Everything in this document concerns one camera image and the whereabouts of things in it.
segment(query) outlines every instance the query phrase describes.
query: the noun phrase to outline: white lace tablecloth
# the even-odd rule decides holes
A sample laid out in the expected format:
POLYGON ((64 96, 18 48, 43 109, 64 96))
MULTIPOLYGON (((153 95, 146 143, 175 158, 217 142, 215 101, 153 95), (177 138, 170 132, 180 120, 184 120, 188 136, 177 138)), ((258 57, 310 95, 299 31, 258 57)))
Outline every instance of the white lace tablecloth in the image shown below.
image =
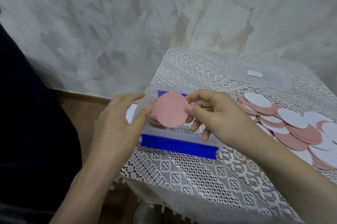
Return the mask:
MULTIPOLYGON (((224 91, 234 97, 251 91, 300 114, 317 111, 336 121, 337 98, 306 66, 294 70, 293 63, 280 60, 293 87, 279 91, 229 80, 225 64, 230 56, 171 48, 151 84, 224 91)), ((320 171, 337 182, 337 171, 320 171)), ((229 147, 222 148, 217 160, 137 147, 121 174, 142 200, 167 206, 198 223, 262 223, 281 217, 301 221, 265 173, 229 147)))

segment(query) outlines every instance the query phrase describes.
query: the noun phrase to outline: black fabric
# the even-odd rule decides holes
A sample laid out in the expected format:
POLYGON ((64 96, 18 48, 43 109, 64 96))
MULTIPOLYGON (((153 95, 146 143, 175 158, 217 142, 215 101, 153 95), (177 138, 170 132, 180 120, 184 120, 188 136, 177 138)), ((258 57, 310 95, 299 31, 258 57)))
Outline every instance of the black fabric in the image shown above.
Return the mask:
POLYGON ((0 25, 0 202, 54 211, 82 166, 78 134, 0 25))

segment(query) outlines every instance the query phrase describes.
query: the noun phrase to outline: wall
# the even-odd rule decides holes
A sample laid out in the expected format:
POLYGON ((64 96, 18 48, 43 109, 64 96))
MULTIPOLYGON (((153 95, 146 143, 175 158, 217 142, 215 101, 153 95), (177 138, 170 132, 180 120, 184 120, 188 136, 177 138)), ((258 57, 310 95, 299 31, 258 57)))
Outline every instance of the wall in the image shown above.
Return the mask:
POLYGON ((291 58, 337 92, 337 0, 0 0, 0 22, 53 88, 144 90, 169 47, 291 58))

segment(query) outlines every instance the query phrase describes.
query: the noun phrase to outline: clear plastic container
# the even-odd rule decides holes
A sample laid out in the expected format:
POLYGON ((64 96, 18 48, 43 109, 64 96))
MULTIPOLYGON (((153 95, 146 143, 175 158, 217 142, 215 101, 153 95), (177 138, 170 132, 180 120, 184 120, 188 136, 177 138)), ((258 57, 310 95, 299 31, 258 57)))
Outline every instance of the clear plastic container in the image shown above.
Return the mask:
POLYGON ((249 61, 236 56, 231 57, 226 63, 226 77, 250 85, 270 87, 282 91, 290 90, 292 87, 292 80, 281 65, 263 61, 249 61), (263 76, 250 76, 249 71, 259 72, 263 76))
MULTIPOLYGON (((168 92, 174 91, 182 94, 190 94, 191 92, 196 91, 196 89, 150 85, 145 91, 145 97, 138 102, 138 106, 133 115, 133 119, 135 119, 138 116, 139 112, 143 108, 149 107, 152 103, 156 101, 156 99, 159 98, 158 91, 159 95, 162 94, 162 91, 168 92)), ((203 145, 216 146, 219 148, 218 150, 220 150, 221 147, 224 146, 224 144, 221 141, 219 141, 213 134, 210 136, 210 139, 207 142, 202 141, 202 133, 205 128, 204 125, 201 125, 196 132, 190 131, 191 126, 192 123, 190 124, 184 123, 176 128, 158 127, 152 124, 150 121, 148 121, 142 133, 169 139, 176 139, 180 141, 188 141, 203 145)))

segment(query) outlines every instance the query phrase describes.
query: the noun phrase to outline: right hand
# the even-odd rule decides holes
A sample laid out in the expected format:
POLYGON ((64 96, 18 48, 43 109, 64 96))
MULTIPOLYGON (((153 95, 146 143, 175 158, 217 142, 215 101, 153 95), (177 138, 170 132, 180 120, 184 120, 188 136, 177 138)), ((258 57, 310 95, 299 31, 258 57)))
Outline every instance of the right hand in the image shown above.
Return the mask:
POLYGON ((195 118, 192 132, 198 130, 201 124, 206 126, 203 141, 207 141, 213 133, 225 145, 246 152, 247 147, 257 143, 256 140, 269 137, 225 92, 202 89, 187 95, 186 99, 188 103, 197 100, 185 109, 189 114, 186 122, 190 123, 195 118))

